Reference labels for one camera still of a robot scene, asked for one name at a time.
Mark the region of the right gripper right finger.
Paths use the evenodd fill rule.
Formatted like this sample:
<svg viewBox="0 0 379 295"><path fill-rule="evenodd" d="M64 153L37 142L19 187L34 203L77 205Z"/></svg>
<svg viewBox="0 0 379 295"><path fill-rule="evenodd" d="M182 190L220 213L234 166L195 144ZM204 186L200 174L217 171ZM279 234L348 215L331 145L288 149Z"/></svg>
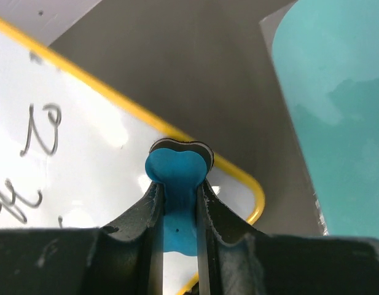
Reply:
<svg viewBox="0 0 379 295"><path fill-rule="evenodd" d="M268 235L197 189L200 294L379 294L379 240Z"/></svg>

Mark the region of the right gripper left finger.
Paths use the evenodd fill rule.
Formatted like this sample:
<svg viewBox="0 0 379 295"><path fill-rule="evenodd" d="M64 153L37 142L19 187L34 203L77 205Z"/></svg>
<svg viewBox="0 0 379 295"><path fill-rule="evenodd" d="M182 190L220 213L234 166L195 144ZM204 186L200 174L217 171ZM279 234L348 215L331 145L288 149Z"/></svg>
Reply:
<svg viewBox="0 0 379 295"><path fill-rule="evenodd" d="M0 294L161 294L163 201L152 183L101 228L0 229Z"/></svg>

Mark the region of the blue heart eraser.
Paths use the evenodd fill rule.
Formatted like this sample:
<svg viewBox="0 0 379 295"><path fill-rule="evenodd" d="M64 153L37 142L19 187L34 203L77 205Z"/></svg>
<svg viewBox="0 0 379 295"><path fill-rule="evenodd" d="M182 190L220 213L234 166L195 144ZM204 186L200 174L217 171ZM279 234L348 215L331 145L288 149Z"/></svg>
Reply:
<svg viewBox="0 0 379 295"><path fill-rule="evenodd" d="M162 138L151 146L145 170L164 189L164 252L197 255L197 190L213 165L214 152L199 141Z"/></svg>

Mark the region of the yellow framed whiteboard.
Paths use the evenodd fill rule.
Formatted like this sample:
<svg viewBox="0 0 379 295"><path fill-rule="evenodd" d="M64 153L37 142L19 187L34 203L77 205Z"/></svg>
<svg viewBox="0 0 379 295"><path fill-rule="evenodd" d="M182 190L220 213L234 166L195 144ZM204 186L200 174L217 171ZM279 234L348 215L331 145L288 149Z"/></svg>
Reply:
<svg viewBox="0 0 379 295"><path fill-rule="evenodd" d="M101 228L154 183L145 163L162 138L194 141L0 19L0 229ZM206 179L253 226L265 196L214 153ZM199 284L198 253L163 251L163 292Z"/></svg>

